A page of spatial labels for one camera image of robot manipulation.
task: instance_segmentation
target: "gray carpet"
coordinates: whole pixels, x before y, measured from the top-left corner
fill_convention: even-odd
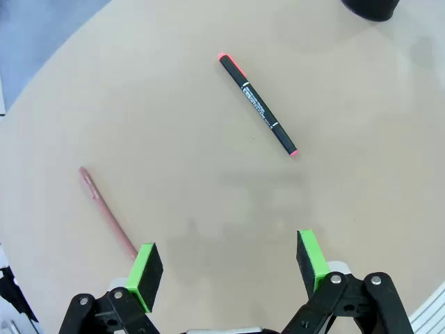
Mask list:
[[[6,111],[49,57],[109,0],[0,0]]]

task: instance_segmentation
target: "table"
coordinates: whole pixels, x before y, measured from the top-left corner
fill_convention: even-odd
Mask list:
[[[415,310],[445,276],[443,9],[401,1],[376,24],[327,0],[109,3],[0,123],[0,238],[47,332],[75,294],[101,296],[132,265],[80,165],[132,242],[157,242],[162,333],[283,328],[306,301],[305,228],[358,278],[390,274]]]

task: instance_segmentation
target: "pink pen clip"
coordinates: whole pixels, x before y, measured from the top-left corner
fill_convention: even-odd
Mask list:
[[[136,259],[136,256],[138,255],[138,251],[131,243],[130,239],[128,239],[128,236],[125,234],[124,230],[120,227],[118,221],[114,217],[113,213],[111,212],[108,205],[105,203],[105,200],[102,198],[99,189],[97,189],[94,181],[91,178],[91,175],[88,173],[88,171],[84,167],[79,168],[79,173],[81,174],[83,180],[85,181],[86,185],[88,186],[88,189],[91,192],[92,199],[96,202],[99,210],[102,212],[102,214],[105,216],[106,220],[108,221],[109,225],[113,229],[116,237],[120,240],[122,245],[127,249],[128,253],[130,254],[131,258],[134,260]]]

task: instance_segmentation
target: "silver bolt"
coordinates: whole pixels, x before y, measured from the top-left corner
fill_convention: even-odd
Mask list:
[[[334,284],[339,284],[341,283],[341,277],[339,275],[333,275],[331,277],[331,282],[333,282]]]
[[[378,276],[373,276],[371,279],[371,283],[374,285],[379,285],[382,282],[382,279]]]
[[[79,304],[81,305],[85,305],[88,302],[88,297],[83,297],[80,301]]]
[[[114,298],[119,299],[120,297],[122,297],[122,292],[118,290],[114,293]]]

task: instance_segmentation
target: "black round object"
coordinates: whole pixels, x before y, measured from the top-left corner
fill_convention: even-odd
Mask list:
[[[341,0],[355,14],[371,21],[387,21],[391,18],[398,0]]]

